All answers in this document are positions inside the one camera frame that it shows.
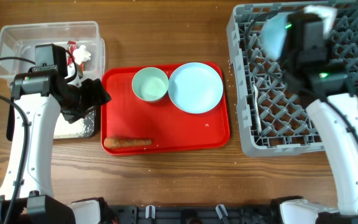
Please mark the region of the white tissue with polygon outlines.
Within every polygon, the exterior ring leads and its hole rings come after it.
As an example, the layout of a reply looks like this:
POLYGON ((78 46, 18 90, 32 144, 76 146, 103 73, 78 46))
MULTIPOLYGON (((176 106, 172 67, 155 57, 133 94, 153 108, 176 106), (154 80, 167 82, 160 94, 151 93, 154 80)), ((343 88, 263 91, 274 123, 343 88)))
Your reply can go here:
POLYGON ((85 45, 80 45, 73 51, 72 55, 75 59, 75 63, 78 65, 81 65, 83 62, 87 62, 91 59, 91 53, 87 51, 85 45))

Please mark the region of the red snack wrapper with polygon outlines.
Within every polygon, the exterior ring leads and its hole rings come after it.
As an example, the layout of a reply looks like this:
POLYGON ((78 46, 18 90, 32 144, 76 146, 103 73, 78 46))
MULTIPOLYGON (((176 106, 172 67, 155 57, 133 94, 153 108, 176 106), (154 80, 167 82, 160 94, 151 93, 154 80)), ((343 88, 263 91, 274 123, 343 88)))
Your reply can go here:
MULTIPOLYGON (((75 41, 72 41, 72 40, 69 40, 68 42, 67 42, 67 50, 72 54, 73 53, 73 51, 75 50, 75 49, 77 49, 78 48, 78 46, 77 46, 77 44, 76 44, 76 42, 75 41)), ((71 57, 70 56, 68 56, 68 58, 67 58, 67 65, 69 66, 69 64, 71 64, 71 63, 73 63, 73 60, 71 59, 71 57)), ((83 63, 81 64, 81 65, 79 65, 81 68, 82 68, 82 71, 84 70, 84 68, 83 68, 83 63)))

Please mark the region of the mint green bowl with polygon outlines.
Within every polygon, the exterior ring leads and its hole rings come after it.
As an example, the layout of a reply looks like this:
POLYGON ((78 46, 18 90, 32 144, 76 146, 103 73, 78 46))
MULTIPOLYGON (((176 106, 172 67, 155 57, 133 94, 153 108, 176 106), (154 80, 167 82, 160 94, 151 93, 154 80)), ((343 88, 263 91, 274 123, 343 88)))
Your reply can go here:
POLYGON ((161 100, 168 92, 167 74, 156 67, 140 69, 132 79, 132 91, 136 97, 146 102, 161 100))

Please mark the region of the white plastic spoon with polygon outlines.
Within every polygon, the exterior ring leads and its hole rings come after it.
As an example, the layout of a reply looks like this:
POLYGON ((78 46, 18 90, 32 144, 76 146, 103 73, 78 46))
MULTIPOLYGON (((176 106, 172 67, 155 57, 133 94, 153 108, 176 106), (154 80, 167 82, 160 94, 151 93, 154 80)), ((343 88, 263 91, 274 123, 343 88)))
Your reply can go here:
POLYGON ((260 134, 262 132, 262 125, 261 125, 261 122, 260 122, 259 106, 258 106, 258 103, 257 103, 258 96, 259 96, 259 91, 258 91, 258 88, 256 87, 255 84, 252 85, 252 88, 254 90, 254 107, 255 107, 257 130, 258 130, 258 133, 260 134))

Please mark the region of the light blue rice bowl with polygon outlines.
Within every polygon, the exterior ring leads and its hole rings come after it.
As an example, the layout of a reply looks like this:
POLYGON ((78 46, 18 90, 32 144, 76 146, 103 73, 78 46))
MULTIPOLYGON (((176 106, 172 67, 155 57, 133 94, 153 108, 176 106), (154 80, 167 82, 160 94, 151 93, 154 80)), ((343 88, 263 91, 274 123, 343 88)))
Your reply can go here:
POLYGON ((260 31, 262 50, 270 60, 277 61, 281 57, 287 36, 288 15, 289 12, 278 13, 260 31))

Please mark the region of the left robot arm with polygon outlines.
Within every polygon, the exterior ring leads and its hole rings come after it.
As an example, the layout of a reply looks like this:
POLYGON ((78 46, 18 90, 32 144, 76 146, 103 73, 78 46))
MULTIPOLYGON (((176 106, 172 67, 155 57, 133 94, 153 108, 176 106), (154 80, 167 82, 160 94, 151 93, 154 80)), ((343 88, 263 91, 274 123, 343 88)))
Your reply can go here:
POLYGON ((105 105, 111 97, 101 80, 72 85, 68 74, 72 54, 54 44, 35 47, 26 73, 11 82, 9 103, 14 132, 7 173, 0 188, 0 223, 115 223, 116 216, 102 197, 69 205, 53 196, 51 161, 59 115, 69 123, 105 105))

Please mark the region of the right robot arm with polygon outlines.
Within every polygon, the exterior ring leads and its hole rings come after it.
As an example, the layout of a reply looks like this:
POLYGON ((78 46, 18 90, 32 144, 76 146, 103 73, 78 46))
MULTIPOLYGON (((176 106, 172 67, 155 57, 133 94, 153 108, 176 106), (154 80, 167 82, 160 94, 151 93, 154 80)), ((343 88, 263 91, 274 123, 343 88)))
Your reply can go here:
POLYGON ((294 199, 280 203, 283 223, 358 223, 358 100, 345 65, 331 60, 334 14, 279 12, 263 27, 266 48, 287 87, 310 98, 306 113, 322 140, 337 207, 294 199))

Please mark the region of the grey dishwasher rack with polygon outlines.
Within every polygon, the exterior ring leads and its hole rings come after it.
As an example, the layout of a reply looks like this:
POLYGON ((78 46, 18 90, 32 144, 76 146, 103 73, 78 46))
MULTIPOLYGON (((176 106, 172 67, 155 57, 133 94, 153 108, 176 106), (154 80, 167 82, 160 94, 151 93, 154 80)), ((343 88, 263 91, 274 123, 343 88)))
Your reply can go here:
MULTIPOLYGON (((337 17, 329 35, 331 60, 345 65, 358 97, 358 1, 325 1, 337 17)), ((237 119, 241 148, 250 157, 289 156, 322 151, 320 137, 299 98, 279 81, 277 62, 262 50, 259 32, 266 23, 262 14, 272 10, 300 10, 304 2, 240 4, 226 27, 229 58, 237 89, 237 119), (259 134, 254 107, 255 84, 262 132, 259 134)))

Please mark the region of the black plastic tray bin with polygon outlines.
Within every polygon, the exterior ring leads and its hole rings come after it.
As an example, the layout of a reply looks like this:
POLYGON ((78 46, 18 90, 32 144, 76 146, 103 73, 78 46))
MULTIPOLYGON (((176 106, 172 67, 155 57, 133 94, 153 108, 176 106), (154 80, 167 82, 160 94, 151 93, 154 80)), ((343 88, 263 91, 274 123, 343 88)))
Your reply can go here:
POLYGON ((88 138, 96 131, 96 113, 90 112, 85 118, 70 124, 60 114, 60 105, 53 95, 24 94, 19 88, 12 86, 11 100, 24 112, 22 118, 19 110, 14 110, 13 143, 21 136, 20 128, 25 126, 25 120, 28 122, 30 145, 49 144, 54 139, 88 138))

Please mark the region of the spilled white rice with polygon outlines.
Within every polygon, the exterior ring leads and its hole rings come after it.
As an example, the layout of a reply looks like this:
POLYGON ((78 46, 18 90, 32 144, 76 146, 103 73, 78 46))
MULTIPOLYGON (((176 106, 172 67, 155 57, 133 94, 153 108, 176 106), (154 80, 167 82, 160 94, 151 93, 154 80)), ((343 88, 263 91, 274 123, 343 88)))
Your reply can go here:
POLYGON ((60 114, 54 130, 54 138, 71 139, 91 137, 95 131, 95 117, 96 114, 92 111, 87 114, 85 118, 80 118, 70 124, 64 119, 63 115, 60 114))

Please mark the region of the red serving tray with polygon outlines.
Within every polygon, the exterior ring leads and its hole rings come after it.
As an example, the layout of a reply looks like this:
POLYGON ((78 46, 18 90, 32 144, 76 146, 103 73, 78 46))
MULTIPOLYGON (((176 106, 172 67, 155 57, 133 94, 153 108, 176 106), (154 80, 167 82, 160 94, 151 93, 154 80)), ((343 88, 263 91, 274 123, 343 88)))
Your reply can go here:
POLYGON ((147 103, 135 96, 132 79, 140 67, 108 70, 101 81, 111 101, 101 107, 101 140, 149 139, 148 146, 103 149, 114 156, 189 151, 222 147, 231 129, 226 99, 211 111, 190 114, 177 108, 168 96, 147 103))

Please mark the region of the orange carrot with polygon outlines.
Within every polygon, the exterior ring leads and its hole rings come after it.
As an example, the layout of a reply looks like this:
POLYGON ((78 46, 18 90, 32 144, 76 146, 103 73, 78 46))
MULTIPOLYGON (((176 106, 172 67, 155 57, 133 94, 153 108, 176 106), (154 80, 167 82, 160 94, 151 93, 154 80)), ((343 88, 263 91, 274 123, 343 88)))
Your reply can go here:
POLYGON ((151 139, 124 139, 124 138, 105 138, 104 146, 110 149, 122 147, 148 146, 152 144, 151 139))

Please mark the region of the clear plastic bin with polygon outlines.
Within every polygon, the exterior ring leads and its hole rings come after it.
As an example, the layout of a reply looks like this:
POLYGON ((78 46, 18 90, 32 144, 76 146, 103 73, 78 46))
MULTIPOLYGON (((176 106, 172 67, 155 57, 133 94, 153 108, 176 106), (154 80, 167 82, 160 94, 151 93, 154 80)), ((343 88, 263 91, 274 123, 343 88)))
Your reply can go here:
POLYGON ((84 45, 91 60, 84 64, 85 78, 102 78, 106 48, 95 21, 51 22, 5 26, 0 32, 0 58, 20 57, 35 60, 35 46, 55 44, 66 48, 69 41, 84 45))

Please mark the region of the light blue plate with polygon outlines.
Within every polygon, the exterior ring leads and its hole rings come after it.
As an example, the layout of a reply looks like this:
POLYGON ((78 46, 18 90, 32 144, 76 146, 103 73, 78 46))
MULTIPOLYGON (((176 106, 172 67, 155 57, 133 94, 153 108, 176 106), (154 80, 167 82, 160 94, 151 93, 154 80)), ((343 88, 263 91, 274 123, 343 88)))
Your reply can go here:
POLYGON ((168 95, 180 110, 201 114, 214 109, 223 97, 223 81, 211 66, 190 62, 176 68, 169 78, 168 95))

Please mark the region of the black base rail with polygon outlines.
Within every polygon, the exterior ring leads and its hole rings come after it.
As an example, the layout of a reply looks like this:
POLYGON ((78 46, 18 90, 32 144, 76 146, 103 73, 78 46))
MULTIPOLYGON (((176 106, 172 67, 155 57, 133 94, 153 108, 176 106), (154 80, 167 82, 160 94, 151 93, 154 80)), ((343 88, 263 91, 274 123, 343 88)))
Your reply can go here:
POLYGON ((161 207, 148 205, 111 205, 114 223, 127 224, 268 224, 279 223, 277 212, 270 205, 230 207, 161 207))

